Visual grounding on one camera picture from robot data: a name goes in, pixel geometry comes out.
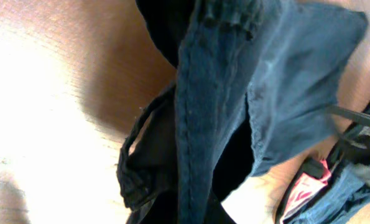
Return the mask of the navy blue shorts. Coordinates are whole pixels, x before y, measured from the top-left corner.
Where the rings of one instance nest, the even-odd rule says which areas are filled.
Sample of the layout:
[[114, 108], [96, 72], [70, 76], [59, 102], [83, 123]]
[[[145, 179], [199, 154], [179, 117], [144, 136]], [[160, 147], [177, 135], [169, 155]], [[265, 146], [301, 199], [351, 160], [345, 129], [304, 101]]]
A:
[[297, 1], [138, 1], [177, 79], [135, 122], [117, 177], [129, 223], [231, 223], [246, 177], [333, 134], [364, 12]]

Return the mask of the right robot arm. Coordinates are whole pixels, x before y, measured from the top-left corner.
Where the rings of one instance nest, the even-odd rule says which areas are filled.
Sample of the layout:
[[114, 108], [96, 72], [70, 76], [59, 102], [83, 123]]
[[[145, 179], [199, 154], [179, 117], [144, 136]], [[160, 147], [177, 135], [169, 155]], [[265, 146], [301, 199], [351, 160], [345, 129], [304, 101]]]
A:
[[331, 106], [327, 113], [352, 122], [347, 131], [336, 131], [338, 144], [350, 164], [350, 172], [370, 187], [370, 102], [363, 112]]

